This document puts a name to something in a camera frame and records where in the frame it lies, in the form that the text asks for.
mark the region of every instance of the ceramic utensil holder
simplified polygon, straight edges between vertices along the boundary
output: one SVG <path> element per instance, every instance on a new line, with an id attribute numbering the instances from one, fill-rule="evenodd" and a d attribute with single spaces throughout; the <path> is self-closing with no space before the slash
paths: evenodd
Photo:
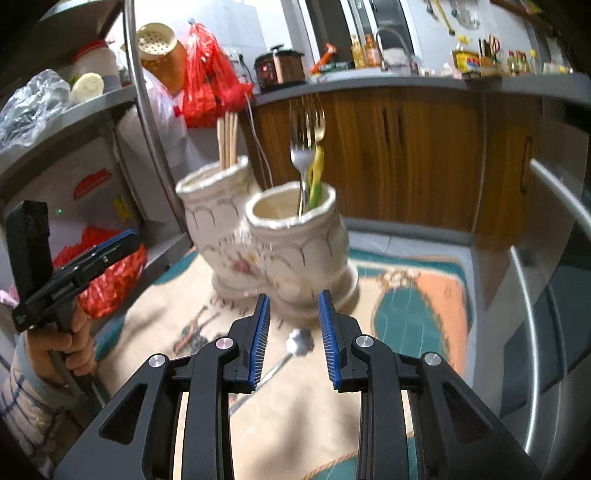
<path id="1" fill-rule="evenodd" d="M 323 185 L 319 206 L 298 218 L 299 182 L 260 191 L 247 157 L 220 171 L 208 165 L 181 180 L 189 233 L 226 299 L 267 293 L 286 318 L 317 318 L 318 294 L 330 289 L 337 308 L 357 288 L 349 237 L 336 192 Z"/>
<path id="2" fill-rule="evenodd" d="M 182 179 L 176 191 L 185 206 L 191 239 L 213 269 L 217 293 L 232 299 L 259 294 L 264 279 L 255 271 L 244 211 L 261 189 L 248 157 L 223 171 L 219 162 L 206 165 Z"/>
<path id="3" fill-rule="evenodd" d="M 324 184 L 319 206 L 300 218 L 299 192 L 300 183 L 292 181 L 255 195 L 246 219 L 274 309 L 287 317 L 317 317 L 319 293 L 328 288 L 342 304 L 355 292 L 357 275 L 348 264 L 349 235 L 335 189 Z"/>

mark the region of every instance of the condiment bottle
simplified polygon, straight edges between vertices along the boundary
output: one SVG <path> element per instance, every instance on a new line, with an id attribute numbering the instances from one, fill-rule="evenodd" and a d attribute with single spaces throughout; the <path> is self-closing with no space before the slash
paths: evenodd
<path id="1" fill-rule="evenodd" d="M 369 33 L 365 36 L 365 64 L 371 67 L 379 67 L 382 64 L 382 59 L 379 54 L 378 46 Z"/>
<path id="2" fill-rule="evenodd" d="M 480 56 L 470 47 L 470 40 L 465 35 L 457 36 L 456 49 L 452 51 L 453 63 L 462 73 L 472 72 L 480 66 Z"/>
<path id="3" fill-rule="evenodd" d="M 357 35 L 351 35 L 351 52 L 353 53 L 353 62 L 355 63 L 356 69 L 364 69 L 367 65 L 365 63 L 365 55 L 363 54 L 363 48 Z"/>
<path id="4" fill-rule="evenodd" d="M 530 50 L 530 56 L 531 73 L 534 75 L 542 75 L 542 64 L 538 60 L 538 54 L 533 48 Z"/>
<path id="5" fill-rule="evenodd" d="M 507 58 L 507 71 L 512 77 L 519 75 L 519 65 L 513 50 L 509 50 L 509 57 Z"/>
<path id="6" fill-rule="evenodd" d="M 527 57 L 525 56 L 525 52 L 518 51 L 517 54 L 519 55 L 519 73 L 521 75 L 531 74 L 530 64 L 527 62 Z"/>

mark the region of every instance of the kitchen cabinet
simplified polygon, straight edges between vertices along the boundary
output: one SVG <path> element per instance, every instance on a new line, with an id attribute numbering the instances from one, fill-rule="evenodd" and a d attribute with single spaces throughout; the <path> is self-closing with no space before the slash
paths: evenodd
<path id="1" fill-rule="evenodd" d="M 324 180 L 336 188 L 343 215 L 471 230 L 482 165 L 477 95 L 382 87 L 325 92 L 319 99 L 327 124 Z M 289 100 L 255 109 L 276 185 L 298 179 L 288 111 Z M 253 139 L 246 137 L 264 186 Z"/>
<path id="2" fill-rule="evenodd" d="M 509 266 L 507 250 L 524 230 L 540 115 L 538 98 L 494 93 L 486 98 L 486 165 L 475 228 L 486 305 Z"/>
<path id="3" fill-rule="evenodd" d="M 403 117 L 404 207 L 394 220 L 470 232 L 482 174 L 478 96 L 407 89 Z"/>

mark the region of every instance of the red plastic bag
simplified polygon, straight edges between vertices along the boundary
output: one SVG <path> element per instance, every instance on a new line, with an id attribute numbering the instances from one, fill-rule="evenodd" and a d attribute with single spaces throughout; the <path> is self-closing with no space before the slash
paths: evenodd
<path id="1" fill-rule="evenodd" d="M 240 83 L 216 37 L 201 24 L 191 25 L 183 97 L 187 127 L 215 127 L 225 112 L 244 109 L 253 88 Z"/>
<path id="2" fill-rule="evenodd" d="M 54 259 L 53 266 L 64 266 L 89 248 L 113 238 L 118 233 L 120 232 L 117 230 L 87 226 L 82 232 L 80 243 L 63 248 Z M 82 309 L 95 320 L 113 313 L 138 284 L 147 262 L 148 252 L 142 244 L 135 253 L 107 268 L 105 273 L 94 279 L 90 286 L 78 295 Z"/>

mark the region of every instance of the cabinet handle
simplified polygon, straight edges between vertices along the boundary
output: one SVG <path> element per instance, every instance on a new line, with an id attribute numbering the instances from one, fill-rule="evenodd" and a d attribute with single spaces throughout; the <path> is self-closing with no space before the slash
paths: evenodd
<path id="1" fill-rule="evenodd" d="M 384 138 L 388 146 L 388 155 L 392 156 L 392 146 L 390 145 L 390 127 L 388 125 L 388 111 L 386 107 L 382 107 L 382 119 L 384 120 Z"/>
<path id="2" fill-rule="evenodd" d="M 523 195 L 527 194 L 528 185 L 525 172 L 527 171 L 527 164 L 531 159 L 531 149 L 534 146 L 534 139 L 528 136 L 525 139 L 525 147 L 523 149 L 523 159 L 521 160 L 521 179 L 519 181 L 519 189 Z"/>
<path id="3" fill-rule="evenodd" d="M 402 110 L 400 108 L 396 111 L 396 115 L 398 117 L 398 141 L 404 150 L 404 124 L 402 123 Z"/>

